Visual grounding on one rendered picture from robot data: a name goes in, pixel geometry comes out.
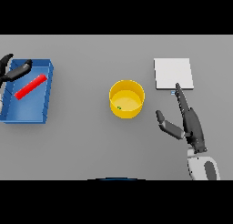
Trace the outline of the pale square measuring scale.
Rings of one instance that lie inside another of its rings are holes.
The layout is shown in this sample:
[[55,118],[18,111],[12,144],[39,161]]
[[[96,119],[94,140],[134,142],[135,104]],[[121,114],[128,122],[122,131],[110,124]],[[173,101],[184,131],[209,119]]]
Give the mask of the pale square measuring scale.
[[176,83],[179,83],[182,89],[194,88],[188,58],[155,58],[154,70],[156,89],[173,90]]

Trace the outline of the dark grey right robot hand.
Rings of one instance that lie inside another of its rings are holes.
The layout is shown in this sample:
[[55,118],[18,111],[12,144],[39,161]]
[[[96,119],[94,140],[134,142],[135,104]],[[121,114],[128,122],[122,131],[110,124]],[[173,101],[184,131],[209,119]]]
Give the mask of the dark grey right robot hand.
[[183,119],[183,127],[178,127],[166,120],[160,110],[156,111],[159,128],[178,140],[185,139],[194,149],[194,153],[204,153],[208,149],[205,144],[204,132],[195,110],[187,103],[187,99],[179,83],[176,83],[175,95]]

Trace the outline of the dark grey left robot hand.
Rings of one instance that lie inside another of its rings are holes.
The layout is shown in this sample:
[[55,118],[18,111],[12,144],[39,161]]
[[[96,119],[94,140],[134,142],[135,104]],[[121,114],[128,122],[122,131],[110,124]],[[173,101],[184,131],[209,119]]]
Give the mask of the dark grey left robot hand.
[[4,82],[13,82],[27,75],[32,69],[33,61],[31,59],[27,59],[21,66],[5,72],[7,64],[13,56],[13,54],[8,54],[0,59],[0,87]]

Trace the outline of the yellow bowl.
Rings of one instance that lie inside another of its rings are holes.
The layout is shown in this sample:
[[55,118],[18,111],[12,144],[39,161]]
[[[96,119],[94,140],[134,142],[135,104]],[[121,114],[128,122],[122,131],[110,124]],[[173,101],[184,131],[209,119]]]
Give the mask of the yellow bowl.
[[138,82],[119,80],[109,90],[109,107],[115,116],[130,119],[140,113],[145,98],[144,88]]

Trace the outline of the blue plastic tray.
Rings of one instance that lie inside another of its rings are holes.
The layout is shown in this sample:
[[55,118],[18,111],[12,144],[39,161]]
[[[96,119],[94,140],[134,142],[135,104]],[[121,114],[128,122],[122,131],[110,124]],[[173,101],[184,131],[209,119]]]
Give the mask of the blue plastic tray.
[[6,124],[45,124],[54,66],[50,59],[33,59],[31,71],[5,83],[0,122]]

